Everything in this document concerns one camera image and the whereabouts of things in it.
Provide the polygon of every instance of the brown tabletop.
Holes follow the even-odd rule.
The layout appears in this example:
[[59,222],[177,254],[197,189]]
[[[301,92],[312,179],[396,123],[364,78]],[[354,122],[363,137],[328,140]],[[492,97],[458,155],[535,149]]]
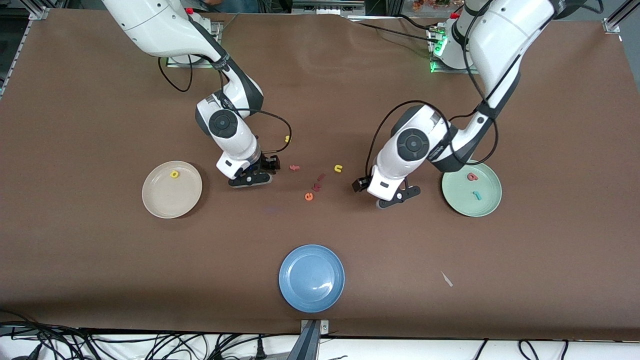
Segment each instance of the brown tabletop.
[[[34,22],[0,101],[0,306],[78,327],[295,332],[315,317],[341,335],[640,339],[640,97],[599,22],[553,22],[525,55],[488,162],[504,195],[484,218],[453,211],[428,163],[403,205],[381,211],[351,189],[396,104],[453,116],[479,101],[467,76],[429,73],[420,40],[338,16],[239,15],[223,45],[293,127],[267,186],[233,190],[216,169],[221,151],[193,118],[220,86],[213,70],[182,94],[107,12]],[[180,86],[188,74],[168,70]],[[277,120],[247,123],[263,149],[284,144]],[[194,164],[204,192],[163,220],[140,193],[170,160]],[[278,289],[282,260],[307,243],[346,271],[318,315]]]

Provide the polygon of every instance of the beige plate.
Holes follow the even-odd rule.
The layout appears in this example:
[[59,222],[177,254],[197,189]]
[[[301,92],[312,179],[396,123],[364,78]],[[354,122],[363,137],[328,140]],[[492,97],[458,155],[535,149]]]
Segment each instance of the beige plate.
[[[179,176],[171,177],[173,171]],[[202,194],[202,178],[193,165],[169,161],[155,168],[142,185],[142,202],[159,218],[177,218],[193,209]]]

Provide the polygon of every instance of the robotic arm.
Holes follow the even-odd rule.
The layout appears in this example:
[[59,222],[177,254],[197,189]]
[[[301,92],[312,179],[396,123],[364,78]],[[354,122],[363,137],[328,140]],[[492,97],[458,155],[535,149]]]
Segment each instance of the robotic arm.
[[233,61],[180,0],[103,0],[125,34],[145,53],[158,57],[194,54],[222,71],[228,83],[196,106],[200,129],[223,150],[217,168],[233,187],[270,183],[280,169],[277,156],[266,158],[243,119],[260,110],[260,87]]
[[[431,106],[408,109],[378,153],[371,178],[353,184],[355,191],[366,188],[382,199],[379,206],[404,201],[411,192],[398,190],[399,185],[425,160],[442,172],[455,172],[464,166],[515,90],[522,56],[559,12],[558,5],[549,0],[493,0],[485,6],[486,3],[487,0],[468,2],[469,6],[479,6],[479,11],[484,9],[472,28],[468,53],[483,80],[486,99],[462,130]],[[451,27],[448,33],[466,33],[471,23],[469,16],[462,15],[457,23],[445,24]],[[464,64],[460,45],[449,45],[452,50],[442,51],[449,56],[449,63]]]

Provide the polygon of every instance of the white scrap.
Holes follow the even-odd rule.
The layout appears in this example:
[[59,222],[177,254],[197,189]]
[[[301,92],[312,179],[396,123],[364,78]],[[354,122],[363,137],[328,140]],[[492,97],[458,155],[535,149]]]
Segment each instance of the white scrap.
[[453,282],[451,282],[451,280],[449,280],[449,278],[443,272],[441,273],[442,273],[442,276],[444,276],[444,281],[446,281],[450,287],[453,287]]

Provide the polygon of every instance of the green plate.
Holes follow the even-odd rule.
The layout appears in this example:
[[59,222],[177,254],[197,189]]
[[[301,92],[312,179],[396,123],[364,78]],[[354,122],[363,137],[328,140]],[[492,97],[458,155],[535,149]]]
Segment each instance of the green plate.
[[[474,174],[477,180],[469,180],[469,174]],[[458,213],[468,217],[483,217],[500,204],[502,185],[498,175],[485,164],[465,165],[460,171],[444,174],[442,193]]]

